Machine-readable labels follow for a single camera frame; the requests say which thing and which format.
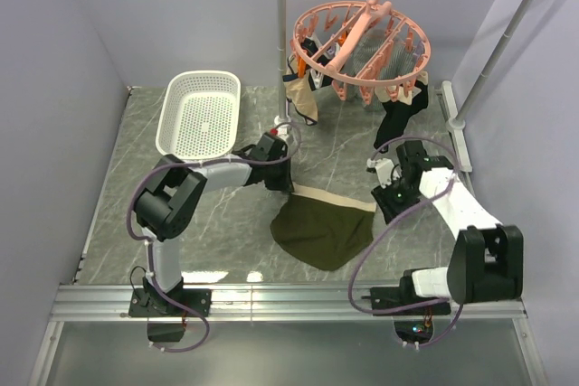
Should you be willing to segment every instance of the beige waistband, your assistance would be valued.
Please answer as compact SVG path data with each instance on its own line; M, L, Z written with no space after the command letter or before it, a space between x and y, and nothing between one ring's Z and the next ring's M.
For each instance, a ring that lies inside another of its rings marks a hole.
M333 194L326 192L325 190L315 189L313 187L306 187L304 185L293 184L294 193L297 196L303 196L305 198L317 199L319 201L333 203L334 205L339 205L341 207L357 208L364 212L375 212L376 204L375 202L363 202L357 199L346 198L345 196L340 196L338 194Z

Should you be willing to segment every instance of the gray cloth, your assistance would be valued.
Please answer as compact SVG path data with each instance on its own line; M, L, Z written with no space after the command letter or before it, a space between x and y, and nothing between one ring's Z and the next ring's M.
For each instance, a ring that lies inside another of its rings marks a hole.
M356 76L358 72L364 68L364 65L374 53L380 48L386 39L384 31L376 29L370 30L360 39L358 45L355 47L352 56L344 65L342 73L348 76ZM379 80L391 80L398 76L403 76L412 72L416 66L417 56L413 52L407 52L404 48L404 43L399 38L394 40L394 47L392 49L392 56L388 64L382 68L378 75ZM364 108L370 111L382 111L382 103L378 100L376 95L372 98L372 102L365 105L364 100L360 96L360 88L354 85L347 85L346 99L360 99Z

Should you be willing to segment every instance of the dark green cloth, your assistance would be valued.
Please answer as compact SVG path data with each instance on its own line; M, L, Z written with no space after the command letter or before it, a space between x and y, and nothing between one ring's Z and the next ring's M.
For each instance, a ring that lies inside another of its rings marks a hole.
M373 212L292 194L271 223L271 235L291 256L334 271L370 244L373 220Z

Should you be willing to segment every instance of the laundry basket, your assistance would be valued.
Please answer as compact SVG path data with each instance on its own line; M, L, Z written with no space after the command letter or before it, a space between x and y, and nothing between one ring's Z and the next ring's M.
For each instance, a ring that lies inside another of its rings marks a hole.
M241 84L225 71L189 71L171 80L157 129L162 155L207 160L229 153L235 143Z

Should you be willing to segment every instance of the gray wall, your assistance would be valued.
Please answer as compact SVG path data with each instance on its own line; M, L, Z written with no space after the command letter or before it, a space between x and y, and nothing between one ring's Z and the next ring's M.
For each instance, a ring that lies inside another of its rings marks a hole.
M314 5L288 0L288 26ZM434 80L452 77L493 0L392 0L429 35ZM83 0L122 79L165 86L217 69L253 85L276 83L275 0Z
M520 0L496 0L454 76L464 98ZM553 385L577 384L579 0L536 0L466 135L480 201L526 237L524 300Z
M0 384L26 384L127 95L77 0L0 0Z

